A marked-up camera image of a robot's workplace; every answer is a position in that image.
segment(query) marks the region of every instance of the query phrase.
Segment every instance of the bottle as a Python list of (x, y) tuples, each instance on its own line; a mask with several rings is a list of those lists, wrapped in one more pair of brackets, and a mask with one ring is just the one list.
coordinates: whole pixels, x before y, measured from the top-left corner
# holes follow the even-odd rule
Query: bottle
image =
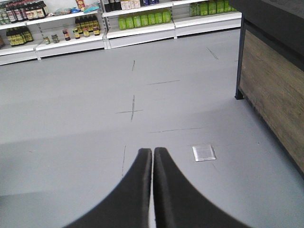
[(9, 4), (6, 7), (6, 12), (11, 23), (16, 23), (18, 21), (15, 11), (9, 6)]
[(75, 39), (80, 39), (80, 35), (79, 35), (79, 32), (78, 32), (77, 28), (73, 29), (73, 34), (74, 34)]
[(43, 37), (43, 41), (44, 41), (44, 43), (45, 44), (50, 44), (51, 43), (51, 41), (49, 41), (49, 38), (48, 37)]
[(110, 0), (111, 11), (115, 11), (115, 0)]
[(133, 23), (135, 28), (139, 28), (142, 26), (141, 17), (138, 14), (133, 15)]
[(157, 11), (156, 13), (155, 13), (155, 23), (156, 24), (162, 24), (162, 13), (161, 12), (159, 12), (159, 11)]
[(89, 30), (90, 23), (89, 23), (89, 19), (87, 17), (84, 17), (84, 22), (85, 22), (85, 28), (87, 28)]
[(81, 30), (82, 30), (82, 32), (83, 32), (83, 31), (84, 31), (84, 28), (86, 27), (84, 18), (81, 17), (80, 20), (79, 20), (79, 22), (80, 22)]
[(120, 0), (115, 0), (115, 10), (122, 10)]
[(94, 30), (93, 18), (91, 16), (89, 16), (88, 21), (89, 21), (89, 32), (93, 32), (93, 30)]
[(78, 18), (75, 19), (75, 25), (78, 29), (79, 34), (82, 34), (83, 31), (82, 31), (82, 28), (81, 28), (81, 25), (80, 25), (80, 20)]
[(27, 42), (34, 41), (33, 36), (31, 34), (30, 30), (28, 29), (28, 27), (26, 27), (26, 26), (23, 27), (23, 33), (25, 35)]
[(100, 30), (100, 25), (99, 25), (99, 22), (98, 22), (98, 19), (97, 19), (97, 16), (94, 15), (93, 17), (93, 26), (97, 26), (98, 29)]
[(67, 29), (62, 30), (62, 33), (65, 36), (66, 41), (71, 39)]
[(85, 37), (89, 37), (89, 36), (90, 36), (90, 33), (89, 33), (88, 28), (84, 28), (84, 29), (83, 29), (83, 32), (84, 32), (84, 36), (85, 36)]
[(14, 47), (14, 46), (15, 46), (15, 41), (13, 40), (13, 38), (12, 38), (12, 36), (11, 36), (11, 31), (10, 31), (9, 28), (6, 30), (6, 37), (7, 37), (8, 40), (9, 40), (9, 44), (10, 44), (12, 47)]
[(37, 6), (36, 6), (36, 11), (37, 11), (37, 14), (38, 14), (39, 19), (43, 19), (43, 18), (46, 17), (46, 15), (44, 14), (43, 8), (42, 8), (41, 5), (38, 4), (38, 3), (37, 3)]
[(110, 6), (110, 3), (109, 3), (109, 0), (103, 0), (104, 2), (104, 9), (106, 12), (111, 12), (111, 6)]
[(93, 27), (93, 33), (95, 36), (99, 36), (100, 35), (100, 30), (97, 26)]

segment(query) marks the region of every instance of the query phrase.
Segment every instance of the grocery item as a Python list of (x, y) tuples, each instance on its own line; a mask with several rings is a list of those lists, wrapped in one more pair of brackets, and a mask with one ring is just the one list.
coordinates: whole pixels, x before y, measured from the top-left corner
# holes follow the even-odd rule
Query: grocery item
[(62, 30), (62, 33), (65, 36), (66, 41), (71, 39), (67, 29)]
[(217, 3), (213, 0), (210, 0), (208, 2), (208, 14), (216, 14), (217, 13)]
[(190, 4), (189, 15), (190, 15), (190, 17), (194, 17), (197, 15), (197, 4), (196, 3)]
[(133, 16), (134, 27), (139, 28), (142, 26), (141, 17), (138, 14)]
[(118, 19), (118, 24), (119, 24), (119, 29), (120, 29), (120, 30), (125, 30), (125, 29), (127, 29), (127, 25), (126, 25), (126, 23), (125, 23), (125, 18), (120, 17), (120, 18)]
[(231, 6), (229, 5), (229, 0), (224, 0), (224, 12), (230, 12)]
[(58, 39), (57, 34), (52, 35), (52, 41), (53, 41), (54, 44), (59, 43), (59, 39)]
[(49, 38), (48, 37), (43, 37), (43, 41), (45, 44), (50, 44), (51, 41), (49, 41)]
[(77, 6), (79, 9), (81, 9), (81, 11), (85, 11), (86, 9), (86, 5), (85, 2), (83, 0), (75, 0), (77, 3)]
[(73, 34), (74, 34), (75, 39), (80, 39), (80, 35), (79, 35), (79, 32), (78, 32), (77, 28), (73, 29)]
[(95, 36), (99, 36), (100, 35), (100, 30), (97, 26), (93, 27), (93, 33)]
[(224, 12), (224, 0), (218, 0), (217, 1), (217, 13), (223, 13)]

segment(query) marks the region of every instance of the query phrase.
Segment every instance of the green bottle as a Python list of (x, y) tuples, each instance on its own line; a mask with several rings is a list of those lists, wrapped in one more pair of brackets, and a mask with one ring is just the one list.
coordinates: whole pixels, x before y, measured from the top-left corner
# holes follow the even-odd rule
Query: green bottle
[(127, 29), (127, 24), (125, 23), (125, 18), (124, 17), (119, 17), (118, 24), (119, 24), (119, 29), (120, 30)]
[(208, 15), (208, 3), (207, 2), (202, 2), (200, 5), (200, 15), (201, 16), (206, 16)]
[(149, 25), (148, 15), (142, 14), (141, 21), (142, 21), (142, 26), (148, 26)]
[(224, 12), (230, 12), (231, 11), (231, 6), (229, 5), (229, 0), (224, 0)]
[(216, 14), (217, 13), (217, 3), (213, 0), (209, 1), (208, 3), (208, 14)]
[(134, 22), (135, 28), (141, 27), (142, 26), (141, 16), (139, 16), (138, 14), (135, 14), (133, 16), (133, 22)]
[(223, 13), (224, 12), (224, 0), (218, 0), (217, 1), (217, 13)]
[(148, 22), (149, 22), (149, 25), (155, 25), (156, 24), (155, 14), (152, 11), (150, 11), (149, 14), (148, 14)]
[(166, 9), (162, 12), (162, 21), (164, 23), (171, 22), (171, 12), (168, 9)]
[(197, 15), (197, 4), (196, 3), (190, 4), (189, 15), (190, 15), (190, 17), (195, 17)]
[(162, 12), (156, 12), (155, 13), (155, 23), (156, 24), (162, 24)]
[(131, 15), (127, 15), (127, 17), (125, 19), (125, 23), (127, 25), (127, 29), (133, 29), (134, 28), (133, 17)]

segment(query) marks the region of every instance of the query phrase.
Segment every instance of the product label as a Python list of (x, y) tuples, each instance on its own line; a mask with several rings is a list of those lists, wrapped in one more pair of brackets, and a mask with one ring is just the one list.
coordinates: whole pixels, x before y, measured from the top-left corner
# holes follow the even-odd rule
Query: product label
[(37, 10), (37, 14), (38, 14), (38, 17), (40, 17), (40, 18), (43, 18), (43, 17), (44, 17), (44, 13), (43, 13), (43, 10), (42, 10), (42, 9), (38, 9), (38, 10)]
[(27, 17), (28, 17), (29, 20), (33, 19), (31, 11), (26, 11), (26, 14), (27, 14)]

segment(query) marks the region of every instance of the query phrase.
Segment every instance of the white shelf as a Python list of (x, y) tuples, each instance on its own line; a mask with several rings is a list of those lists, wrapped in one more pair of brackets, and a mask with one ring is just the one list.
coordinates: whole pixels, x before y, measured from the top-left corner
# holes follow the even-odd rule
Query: white shelf
[(41, 43), (41, 40), (36, 40), (33, 42), (29, 42), (22, 46), (11, 47), (10, 45), (6, 45), (0, 49), (0, 56), (12, 55), (16, 53), (23, 53), (29, 51), (35, 51), (35, 48)]
[(162, 1), (162, 3), (158, 3), (155, 5), (150, 5), (150, 6), (142, 6), (138, 9), (129, 9), (129, 10), (116, 10), (112, 12), (105, 12), (103, 13), (103, 17), (111, 17), (111, 16), (117, 16), (117, 15), (123, 15), (123, 14), (128, 14), (128, 13), (136, 13), (136, 12), (142, 12), (142, 11), (147, 11), (147, 10), (155, 10), (155, 9), (162, 9), (162, 8), (167, 8), (167, 7), (172, 7), (172, 1), (166, 0)]
[(106, 37), (107, 37), (107, 39), (111, 39), (111, 38), (133, 36), (133, 35), (138, 35), (138, 34), (159, 32), (159, 31), (172, 30), (172, 29), (175, 29), (173, 22), (164, 23), (164, 24), (160, 24), (160, 25), (151, 25), (151, 26), (140, 27), (140, 28), (126, 29), (126, 30), (120, 30), (119, 28), (111, 28), (108, 31)]
[(0, 25), (0, 29), (10, 29), (10, 28), (21, 27), (21, 26), (26, 26), (26, 22), (23, 21), (23, 22), (8, 24), (8, 25)]
[(103, 34), (101, 33), (99, 36), (94, 36), (93, 34), (90, 35), (90, 37), (84, 37), (81, 35), (80, 39), (75, 39), (71, 38), (69, 41), (66, 41), (65, 39), (61, 39), (59, 43), (50, 43), (50, 44), (45, 44), (41, 43), (38, 47), (36, 47), (36, 51), (41, 51), (41, 50), (47, 50), (47, 49), (52, 49), (52, 48), (60, 48), (64, 46), (70, 46), (70, 45), (77, 45), (77, 44), (83, 44), (87, 42), (94, 42), (98, 40), (103, 40)]
[(97, 13), (97, 10), (92, 11), (92, 12), (88, 12), (88, 13), (84, 13), (84, 12), (70, 13), (70, 14), (66, 14), (66, 15), (59, 15), (59, 16), (52, 16), (52, 17), (38, 19), (38, 20), (31, 20), (31, 21), (26, 22), (26, 24), (27, 25), (34, 25), (34, 24), (44, 23), (44, 22), (48, 22), (48, 21), (62, 20), (62, 19), (74, 18), (74, 17), (81, 17), (81, 16), (95, 14), (95, 13)]
[(178, 1), (173, 1), (173, 6), (179, 6), (179, 5), (184, 5), (184, 4), (189, 4), (199, 1), (207, 1), (207, 0), (178, 0)]
[(182, 28), (193, 25), (200, 25), (212, 22), (219, 22), (225, 20), (233, 20), (242, 18), (242, 13), (240, 12), (228, 12), (221, 14), (213, 14), (207, 16), (196, 16), (196, 17), (185, 17), (174, 19), (174, 24), (176, 28)]

